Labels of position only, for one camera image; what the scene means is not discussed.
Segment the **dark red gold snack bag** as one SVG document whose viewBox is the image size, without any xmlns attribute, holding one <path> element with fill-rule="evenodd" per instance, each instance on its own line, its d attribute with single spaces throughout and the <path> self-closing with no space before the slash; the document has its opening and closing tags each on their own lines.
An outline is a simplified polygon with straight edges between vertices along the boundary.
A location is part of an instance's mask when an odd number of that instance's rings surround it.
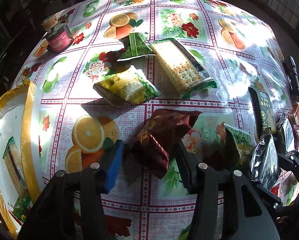
<svg viewBox="0 0 299 240">
<path fill-rule="evenodd" d="M 136 137 L 131 149 L 139 164 L 159 179 L 168 172 L 173 147 L 192 129 L 199 111 L 156 109 Z"/>
</svg>

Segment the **green-edged cracker pack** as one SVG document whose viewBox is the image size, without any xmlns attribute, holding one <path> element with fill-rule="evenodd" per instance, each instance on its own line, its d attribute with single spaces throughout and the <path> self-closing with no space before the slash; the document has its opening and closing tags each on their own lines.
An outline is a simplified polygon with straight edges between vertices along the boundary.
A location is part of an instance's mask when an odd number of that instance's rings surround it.
<svg viewBox="0 0 299 240">
<path fill-rule="evenodd" d="M 7 141 L 3 159 L 19 197 L 24 198 L 28 194 L 28 188 L 23 174 L 21 154 L 16 146 L 14 137 Z"/>
<path fill-rule="evenodd" d="M 217 88 L 217 83 L 195 56 L 175 38 L 165 38 L 150 45 L 162 70 L 180 98 Z"/>
</svg>

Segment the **dark foil snack bag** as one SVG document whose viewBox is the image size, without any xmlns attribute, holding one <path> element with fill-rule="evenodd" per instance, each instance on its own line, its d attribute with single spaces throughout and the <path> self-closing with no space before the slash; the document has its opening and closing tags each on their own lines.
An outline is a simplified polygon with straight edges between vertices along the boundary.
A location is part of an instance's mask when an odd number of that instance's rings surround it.
<svg viewBox="0 0 299 240">
<path fill-rule="evenodd" d="M 295 151 L 295 139 L 293 128 L 285 114 L 282 114 L 276 124 L 276 151 L 282 155 L 288 155 Z"/>
</svg>

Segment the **silver foil snack bag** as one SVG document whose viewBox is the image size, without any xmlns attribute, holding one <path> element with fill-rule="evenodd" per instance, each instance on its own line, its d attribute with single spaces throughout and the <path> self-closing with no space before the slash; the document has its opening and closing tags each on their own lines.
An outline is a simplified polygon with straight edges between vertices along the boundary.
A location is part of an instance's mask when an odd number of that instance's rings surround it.
<svg viewBox="0 0 299 240">
<path fill-rule="evenodd" d="M 261 183 L 265 189 L 270 190 L 277 182 L 279 172 L 280 168 L 273 135 L 271 134 L 271 128 L 267 127 L 252 152 L 248 177 L 252 181 Z"/>
</svg>

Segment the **green yellow snack packet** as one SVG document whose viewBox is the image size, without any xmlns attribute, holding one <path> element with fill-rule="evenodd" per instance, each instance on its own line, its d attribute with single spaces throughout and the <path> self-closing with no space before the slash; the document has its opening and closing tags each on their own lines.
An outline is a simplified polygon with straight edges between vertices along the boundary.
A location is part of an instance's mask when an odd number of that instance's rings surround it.
<svg viewBox="0 0 299 240">
<path fill-rule="evenodd" d="M 245 172 L 249 168 L 253 145 L 249 133 L 224 124 L 226 139 L 224 150 L 224 169 L 238 168 Z"/>
</svg>

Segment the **clear nut mix packet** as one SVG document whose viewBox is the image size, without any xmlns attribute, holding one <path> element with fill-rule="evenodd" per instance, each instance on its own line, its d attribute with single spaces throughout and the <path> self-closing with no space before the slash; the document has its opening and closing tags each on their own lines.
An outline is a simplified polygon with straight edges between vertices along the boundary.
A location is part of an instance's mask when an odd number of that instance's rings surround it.
<svg viewBox="0 0 299 240">
<path fill-rule="evenodd" d="M 269 95 L 254 87 L 249 87 L 250 98 L 254 109 L 257 136 L 260 139 L 266 128 L 271 128 L 271 133 L 276 132 L 276 122 Z"/>
</svg>

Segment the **yellow green snack bag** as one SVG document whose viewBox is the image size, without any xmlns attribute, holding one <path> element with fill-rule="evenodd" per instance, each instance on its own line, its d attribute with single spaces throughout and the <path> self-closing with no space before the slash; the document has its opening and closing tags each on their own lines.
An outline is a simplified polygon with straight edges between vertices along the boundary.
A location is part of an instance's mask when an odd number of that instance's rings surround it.
<svg viewBox="0 0 299 240">
<path fill-rule="evenodd" d="M 141 69 L 131 65 L 127 70 L 106 75 L 93 89 L 114 107 L 141 105 L 158 96 L 160 91 L 145 77 Z"/>
</svg>

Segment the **floral fruit print tablecloth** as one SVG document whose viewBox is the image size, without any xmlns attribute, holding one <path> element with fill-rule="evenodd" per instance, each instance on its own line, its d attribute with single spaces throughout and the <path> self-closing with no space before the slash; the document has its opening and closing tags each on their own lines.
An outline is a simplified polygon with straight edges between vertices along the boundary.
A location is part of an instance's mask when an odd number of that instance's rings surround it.
<svg viewBox="0 0 299 240">
<path fill-rule="evenodd" d="M 106 137 L 133 142 L 157 109 L 199 111 L 184 146 L 202 155 L 225 143 L 225 126 L 246 157 L 260 137 L 248 89 L 268 94 L 267 124 L 299 103 L 288 92 L 283 55 L 273 30 L 239 7 L 220 0 L 87 0 L 61 11 L 73 44 L 55 55 L 39 42 L 10 91 L 0 98 L 0 213 L 16 236 L 25 218 L 15 207 L 19 185 L 37 196 L 54 173 L 86 166 L 102 155 Z M 182 64 L 170 80 L 158 56 L 118 61 L 122 38 L 143 34 L 171 64 L 181 43 L 212 79 L 207 90 L 184 94 L 192 72 Z"/>
</svg>

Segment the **green peas snack bag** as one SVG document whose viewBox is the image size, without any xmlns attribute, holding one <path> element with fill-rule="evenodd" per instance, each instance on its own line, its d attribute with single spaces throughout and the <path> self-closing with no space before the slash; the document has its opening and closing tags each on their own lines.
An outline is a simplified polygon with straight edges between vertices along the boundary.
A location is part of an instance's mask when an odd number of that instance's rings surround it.
<svg viewBox="0 0 299 240">
<path fill-rule="evenodd" d="M 18 197 L 13 207 L 13 215 L 21 222 L 24 223 L 28 213 L 31 209 L 31 198 L 26 194 L 24 198 Z"/>
</svg>

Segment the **yellow white shallow box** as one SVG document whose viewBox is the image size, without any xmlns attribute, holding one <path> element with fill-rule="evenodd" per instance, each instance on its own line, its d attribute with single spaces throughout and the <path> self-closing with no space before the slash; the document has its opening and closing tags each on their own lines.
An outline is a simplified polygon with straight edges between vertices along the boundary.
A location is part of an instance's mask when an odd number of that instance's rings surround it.
<svg viewBox="0 0 299 240">
<path fill-rule="evenodd" d="M 27 80 L 0 97 L 0 214 L 12 238 L 44 189 L 38 135 L 41 96 Z"/>
</svg>

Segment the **black flashlight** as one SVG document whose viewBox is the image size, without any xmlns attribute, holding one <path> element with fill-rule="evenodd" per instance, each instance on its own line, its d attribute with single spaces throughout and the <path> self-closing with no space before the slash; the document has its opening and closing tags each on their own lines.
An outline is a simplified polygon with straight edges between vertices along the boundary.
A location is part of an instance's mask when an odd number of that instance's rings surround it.
<svg viewBox="0 0 299 240">
<path fill-rule="evenodd" d="M 297 74 L 296 63 L 292 56 L 288 56 L 287 67 L 288 67 L 289 78 L 291 81 L 293 99 L 296 102 L 299 102 L 299 78 Z"/>
</svg>

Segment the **green striped snack bag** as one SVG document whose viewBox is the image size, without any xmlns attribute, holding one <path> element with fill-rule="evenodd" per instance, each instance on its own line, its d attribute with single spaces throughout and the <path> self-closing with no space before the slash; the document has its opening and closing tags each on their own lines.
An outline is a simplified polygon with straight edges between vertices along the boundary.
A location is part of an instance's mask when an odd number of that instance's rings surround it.
<svg viewBox="0 0 299 240">
<path fill-rule="evenodd" d="M 120 39 L 124 44 L 125 51 L 117 61 L 128 61 L 143 56 L 155 56 L 153 50 L 145 43 L 147 33 L 130 33 L 128 36 Z"/>
</svg>

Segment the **pink labelled jar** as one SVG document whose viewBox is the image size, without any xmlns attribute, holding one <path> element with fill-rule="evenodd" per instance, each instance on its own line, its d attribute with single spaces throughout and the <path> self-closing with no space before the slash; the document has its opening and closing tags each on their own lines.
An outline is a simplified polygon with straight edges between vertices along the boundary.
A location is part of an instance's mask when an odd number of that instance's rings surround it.
<svg viewBox="0 0 299 240">
<path fill-rule="evenodd" d="M 48 42 L 47 50 L 51 53 L 61 53 L 68 49 L 74 42 L 72 33 L 67 23 L 52 27 L 45 35 Z"/>
</svg>

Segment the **small beige round container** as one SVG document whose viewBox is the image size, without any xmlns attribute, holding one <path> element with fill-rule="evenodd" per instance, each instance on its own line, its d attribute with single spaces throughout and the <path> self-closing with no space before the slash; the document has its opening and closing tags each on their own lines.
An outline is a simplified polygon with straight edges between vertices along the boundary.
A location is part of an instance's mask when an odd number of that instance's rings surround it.
<svg viewBox="0 0 299 240">
<path fill-rule="evenodd" d="M 52 29 L 53 27 L 55 27 L 58 24 L 58 20 L 55 14 L 49 16 L 48 18 L 46 18 L 42 23 L 41 26 L 42 28 L 48 32 L 50 29 Z"/>
</svg>

